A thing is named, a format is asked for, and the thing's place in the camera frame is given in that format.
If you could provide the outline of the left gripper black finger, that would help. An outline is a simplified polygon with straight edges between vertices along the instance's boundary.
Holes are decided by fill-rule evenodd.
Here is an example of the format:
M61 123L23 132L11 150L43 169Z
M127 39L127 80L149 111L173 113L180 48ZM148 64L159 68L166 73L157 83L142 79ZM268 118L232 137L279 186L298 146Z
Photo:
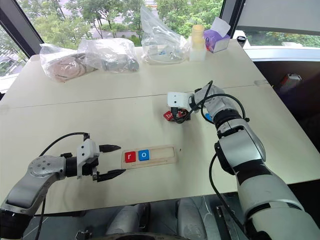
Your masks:
M121 147L118 145L112 145L112 144L99 145L99 151L102 153L109 153L109 152L117 151L120 149L121 149Z
M115 170L110 170L104 174L100 174L99 172L97 172L96 181L97 182L104 182L104 181L114 179L115 177L123 174L125 171L126 171L126 169L115 169Z

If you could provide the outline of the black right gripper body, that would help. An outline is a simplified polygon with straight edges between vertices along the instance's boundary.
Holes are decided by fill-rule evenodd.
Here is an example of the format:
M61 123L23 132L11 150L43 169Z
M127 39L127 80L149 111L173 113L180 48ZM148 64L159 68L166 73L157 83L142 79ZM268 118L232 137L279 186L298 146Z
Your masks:
M185 121L189 121L191 119L191 114L183 108L178 108L178 114L174 115L175 118L182 118L182 117L186 117Z

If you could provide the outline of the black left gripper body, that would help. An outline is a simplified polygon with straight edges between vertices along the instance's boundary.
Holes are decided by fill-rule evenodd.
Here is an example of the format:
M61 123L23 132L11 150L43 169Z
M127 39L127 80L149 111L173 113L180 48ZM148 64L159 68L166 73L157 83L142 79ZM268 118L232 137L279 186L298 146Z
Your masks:
M98 171L97 166L99 165L99 157L94 156L88 158L84 165L82 166L82 175L83 176L92 176L93 181L98 180Z

